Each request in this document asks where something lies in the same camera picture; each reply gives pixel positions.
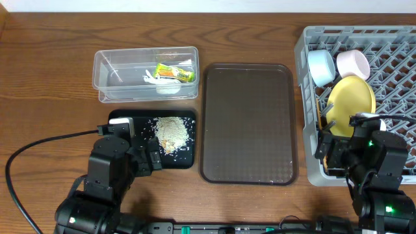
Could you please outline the rice food scraps pile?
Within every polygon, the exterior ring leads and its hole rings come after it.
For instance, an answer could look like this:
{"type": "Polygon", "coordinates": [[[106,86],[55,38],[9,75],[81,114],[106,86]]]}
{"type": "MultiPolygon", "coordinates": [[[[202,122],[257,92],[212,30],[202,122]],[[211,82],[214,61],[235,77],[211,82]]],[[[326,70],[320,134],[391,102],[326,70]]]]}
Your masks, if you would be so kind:
{"type": "Polygon", "coordinates": [[[162,153],[171,157],[174,162],[179,159],[186,159],[180,156],[191,150],[194,143],[195,121],[189,117],[157,117],[153,119],[152,129],[158,140],[162,153]]]}

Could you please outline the wooden chopstick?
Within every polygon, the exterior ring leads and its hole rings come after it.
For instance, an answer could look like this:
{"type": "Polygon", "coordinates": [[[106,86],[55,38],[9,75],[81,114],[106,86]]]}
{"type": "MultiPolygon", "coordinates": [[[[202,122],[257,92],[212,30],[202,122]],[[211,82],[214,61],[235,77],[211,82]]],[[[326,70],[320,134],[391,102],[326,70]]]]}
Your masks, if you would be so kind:
{"type": "Polygon", "coordinates": [[[328,163],[327,163],[327,159],[328,159],[328,157],[327,157],[327,156],[325,156],[325,157],[323,158],[323,160],[322,160],[323,167],[324,167],[324,172],[325,172],[325,173],[328,173],[328,163]]]}
{"type": "Polygon", "coordinates": [[[321,113],[320,113],[319,100],[317,98],[315,100],[316,100],[316,107],[317,107],[318,128],[319,128],[319,130],[322,130],[322,120],[321,120],[322,116],[321,116],[321,113]]]}

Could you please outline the yellow plate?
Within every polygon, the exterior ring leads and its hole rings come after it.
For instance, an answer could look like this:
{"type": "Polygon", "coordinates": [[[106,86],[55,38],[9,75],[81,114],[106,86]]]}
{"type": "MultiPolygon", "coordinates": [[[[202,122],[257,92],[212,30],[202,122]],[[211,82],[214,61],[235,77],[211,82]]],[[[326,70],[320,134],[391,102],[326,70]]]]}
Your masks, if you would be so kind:
{"type": "Polygon", "coordinates": [[[341,79],[332,88],[327,104],[332,104],[332,108],[326,113],[326,121],[335,122],[330,131],[340,137],[353,135],[354,128],[349,126],[351,116],[359,112],[376,111],[374,91],[366,81],[356,76],[341,79]]]}

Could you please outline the white tissue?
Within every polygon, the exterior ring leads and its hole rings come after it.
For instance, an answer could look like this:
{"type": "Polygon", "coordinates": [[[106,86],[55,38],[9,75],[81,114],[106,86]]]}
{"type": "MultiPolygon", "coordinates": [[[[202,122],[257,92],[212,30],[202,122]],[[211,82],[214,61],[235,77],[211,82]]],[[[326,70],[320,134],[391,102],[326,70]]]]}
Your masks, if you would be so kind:
{"type": "Polygon", "coordinates": [[[154,78],[152,74],[146,70],[146,75],[143,76],[145,82],[156,85],[158,94],[176,94],[181,89],[181,82],[177,79],[161,78],[159,75],[154,78]]]}

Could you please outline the green snack wrapper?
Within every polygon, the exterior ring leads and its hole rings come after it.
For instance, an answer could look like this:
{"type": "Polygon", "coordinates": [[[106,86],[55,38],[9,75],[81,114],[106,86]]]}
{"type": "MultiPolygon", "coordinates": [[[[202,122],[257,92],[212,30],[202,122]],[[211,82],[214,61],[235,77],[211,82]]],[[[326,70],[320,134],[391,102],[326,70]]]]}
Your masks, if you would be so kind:
{"type": "Polygon", "coordinates": [[[182,68],[167,66],[161,63],[156,65],[153,76],[177,79],[186,83],[191,83],[195,79],[195,73],[193,71],[187,71],[182,68]]]}

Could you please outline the white bowl with food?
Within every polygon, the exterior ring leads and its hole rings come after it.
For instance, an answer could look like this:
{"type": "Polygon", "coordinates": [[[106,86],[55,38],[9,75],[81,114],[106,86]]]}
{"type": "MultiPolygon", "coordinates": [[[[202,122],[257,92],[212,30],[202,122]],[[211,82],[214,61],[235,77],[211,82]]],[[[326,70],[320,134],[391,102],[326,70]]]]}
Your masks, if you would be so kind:
{"type": "Polygon", "coordinates": [[[370,77],[370,65],[365,55],[356,49],[339,53],[336,58],[337,69],[342,78],[357,76],[364,81],[370,77]]]}

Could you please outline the light blue bowl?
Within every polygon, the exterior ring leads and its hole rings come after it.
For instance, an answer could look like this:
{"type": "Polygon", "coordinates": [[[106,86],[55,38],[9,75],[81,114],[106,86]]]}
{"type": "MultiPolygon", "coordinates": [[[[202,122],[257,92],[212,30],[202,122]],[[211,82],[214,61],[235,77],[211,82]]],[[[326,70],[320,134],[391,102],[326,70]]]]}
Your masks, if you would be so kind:
{"type": "Polygon", "coordinates": [[[323,87],[335,79],[335,64],[327,50],[310,51],[307,61],[310,75],[316,86],[323,87]]]}

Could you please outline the white cup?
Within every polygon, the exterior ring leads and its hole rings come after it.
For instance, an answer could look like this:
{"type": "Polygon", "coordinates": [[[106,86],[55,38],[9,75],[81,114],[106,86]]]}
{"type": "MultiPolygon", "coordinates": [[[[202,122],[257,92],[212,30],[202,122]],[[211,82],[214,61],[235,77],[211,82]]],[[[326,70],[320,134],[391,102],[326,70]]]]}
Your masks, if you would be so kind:
{"type": "MultiPolygon", "coordinates": [[[[377,117],[378,114],[370,113],[370,112],[358,112],[356,113],[356,116],[361,117],[361,118],[372,118],[372,117],[377,117]]],[[[378,129],[380,131],[387,131],[386,123],[383,120],[378,120],[378,123],[379,123],[378,129]]]]}

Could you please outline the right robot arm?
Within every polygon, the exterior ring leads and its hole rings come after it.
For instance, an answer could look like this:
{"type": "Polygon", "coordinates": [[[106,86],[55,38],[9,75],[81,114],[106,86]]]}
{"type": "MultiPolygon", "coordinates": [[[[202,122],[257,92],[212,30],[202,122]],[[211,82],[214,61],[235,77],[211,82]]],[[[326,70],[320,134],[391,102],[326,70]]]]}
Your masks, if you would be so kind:
{"type": "Polygon", "coordinates": [[[414,233],[415,204],[399,189],[407,143],[382,129],[385,115],[351,116],[351,137],[318,132],[315,158],[345,171],[358,228],[373,233],[414,233]]]}

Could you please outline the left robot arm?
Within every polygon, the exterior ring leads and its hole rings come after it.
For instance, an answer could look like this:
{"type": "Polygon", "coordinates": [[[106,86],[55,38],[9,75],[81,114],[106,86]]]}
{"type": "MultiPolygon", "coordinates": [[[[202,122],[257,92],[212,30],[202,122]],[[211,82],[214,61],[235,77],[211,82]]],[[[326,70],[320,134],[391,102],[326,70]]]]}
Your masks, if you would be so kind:
{"type": "Polygon", "coordinates": [[[159,143],[135,134],[130,117],[98,126],[88,172],[77,178],[55,213],[55,233],[145,233],[146,223],[121,212],[121,204],[137,177],[162,169],[159,143]]]}

